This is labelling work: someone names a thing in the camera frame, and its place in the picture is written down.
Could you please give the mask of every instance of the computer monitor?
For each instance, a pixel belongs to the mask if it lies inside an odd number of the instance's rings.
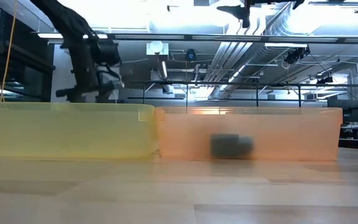
[[[328,107],[343,109],[343,123],[358,122],[358,100],[328,99]]]

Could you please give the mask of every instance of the air duct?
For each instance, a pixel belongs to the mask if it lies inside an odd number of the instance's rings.
[[[282,10],[277,14],[275,21],[269,26],[265,35],[307,35],[313,32],[318,26],[312,28],[307,32],[293,33],[290,27],[290,24],[293,23],[293,20],[290,20],[290,16],[293,11],[292,8],[293,3],[288,3],[285,5]],[[272,63],[275,59],[279,58],[281,55],[285,54],[289,48],[283,47],[266,47],[263,43],[254,43],[250,44],[250,47],[241,55],[240,60],[236,61],[236,65],[234,67],[237,68],[229,80],[230,82],[240,83],[246,82],[246,78],[242,78],[242,76],[254,76],[257,75],[263,68],[258,67],[247,67],[244,66],[247,63]],[[238,85],[221,85],[215,88],[213,92],[213,96],[222,98],[229,97],[231,92],[233,92]]]
[[[252,23],[248,29],[241,29],[241,24],[239,24],[237,30],[230,26],[226,34],[260,35],[265,30],[266,20],[264,16],[259,17],[258,15],[259,13],[251,14],[250,19]],[[220,45],[211,66],[209,66],[204,80],[207,82],[220,81],[220,79],[225,76],[227,71],[234,66],[234,64],[241,58],[241,56],[243,56],[250,46],[250,43],[223,42]]]

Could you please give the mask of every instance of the ceiling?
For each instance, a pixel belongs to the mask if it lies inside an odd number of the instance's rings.
[[[72,0],[60,0],[61,3],[72,7],[82,16],[84,16],[93,27],[115,27],[124,28],[129,26],[136,28],[137,32],[151,32],[158,34],[227,34],[228,29],[239,31],[239,23],[233,17],[216,12],[213,7],[220,5],[239,4],[239,0],[220,0],[212,1],[212,6],[205,5],[206,1],[195,0],[128,0],[119,1],[82,1],[77,4]],[[29,0],[19,0],[18,18],[29,25],[34,30],[41,32],[51,32],[52,24],[37,8],[30,3]],[[0,0],[0,6],[7,12],[13,12],[14,0]],[[167,5],[171,5],[171,12],[167,12]],[[286,3],[276,4],[269,9],[269,16],[266,17],[266,23],[274,18],[274,14],[278,13]],[[291,16],[286,18],[289,24],[295,24],[297,27],[311,28],[312,31],[308,35],[315,36],[358,36],[358,14],[354,14],[354,9],[336,8],[318,8],[310,9],[307,4],[302,5],[296,12],[291,12]],[[128,30],[117,30],[113,32],[129,32]],[[124,62],[142,60],[141,62],[124,63],[121,67],[121,73],[126,80],[149,80],[150,71],[157,68],[157,60],[155,57],[146,55],[146,41],[120,41],[119,50]],[[195,49],[199,54],[198,60],[202,63],[210,64],[214,55],[221,46],[219,42],[169,42],[169,49],[181,50],[186,52],[188,49]],[[244,62],[248,63],[277,63],[278,67],[252,67],[247,69],[243,75],[256,75],[260,70],[264,71],[261,78],[263,82],[284,82],[290,78],[292,82],[305,81],[309,75],[315,75],[322,71],[321,66],[314,65],[292,65],[288,70],[281,67],[281,62],[287,55],[288,48],[275,47],[271,51],[269,57],[256,57],[252,61],[254,50],[257,50],[255,44],[250,47],[246,54],[244,54],[239,61],[232,68],[240,67]],[[358,45],[341,45],[341,44],[311,44],[311,53],[319,61],[333,61],[337,60],[338,56],[341,60],[356,61],[358,57]],[[175,60],[184,60],[184,55],[176,53]],[[313,57],[306,57],[302,60],[304,63],[314,63]],[[167,60],[168,68],[194,68],[196,63],[175,62],[170,58]],[[343,63],[327,63],[324,64],[324,69],[343,65]],[[352,64],[346,64],[346,67],[353,67]],[[228,80],[234,72],[228,73],[223,80]],[[185,77],[185,73],[168,74],[172,77]]]

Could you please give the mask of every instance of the speaker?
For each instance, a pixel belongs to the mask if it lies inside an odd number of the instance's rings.
[[[189,49],[186,54],[186,61],[194,62],[197,60],[197,55],[194,49]]]

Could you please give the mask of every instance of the ceiling light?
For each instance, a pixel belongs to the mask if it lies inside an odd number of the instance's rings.
[[[162,62],[162,70],[164,72],[164,77],[167,78],[168,73],[167,73],[167,65],[165,64],[165,62]]]
[[[163,50],[164,44],[161,41],[152,41],[150,43],[150,48],[153,51],[153,53],[159,54]]]
[[[239,72],[242,72],[243,69],[245,69],[245,68],[246,68],[246,65],[243,65],[243,66],[239,69]]]
[[[1,89],[0,89],[0,94],[1,94],[1,93],[5,94],[5,95],[17,95],[17,93],[13,93],[13,92],[7,91],[7,90],[1,91]]]
[[[239,72],[236,72],[230,79],[229,82],[233,82],[233,80],[239,75]]]
[[[38,36],[41,38],[44,38],[44,39],[63,39],[63,36],[58,33],[51,33],[51,34],[39,33]],[[98,37],[100,39],[108,39],[107,34],[98,34]]]
[[[307,44],[293,43],[265,43],[265,47],[307,47]]]
[[[108,34],[112,34],[114,32],[148,32],[147,28],[110,28],[110,27],[106,27],[106,28],[92,28],[95,31],[100,31],[103,33],[108,33]]]
[[[336,86],[330,86],[330,87],[325,87],[321,90],[316,90],[316,91],[312,91],[311,93],[317,94],[317,93],[324,93],[327,90],[332,90],[333,88],[336,88]]]
[[[342,92],[340,92],[340,93],[333,93],[333,94],[326,95],[326,96],[319,96],[319,97],[317,97],[316,99],[323,100],[323,99],[325,99],[325,98],[329,98],[329,97],[336,96],[336,95],[339,95],[339,94],[342,94]]]

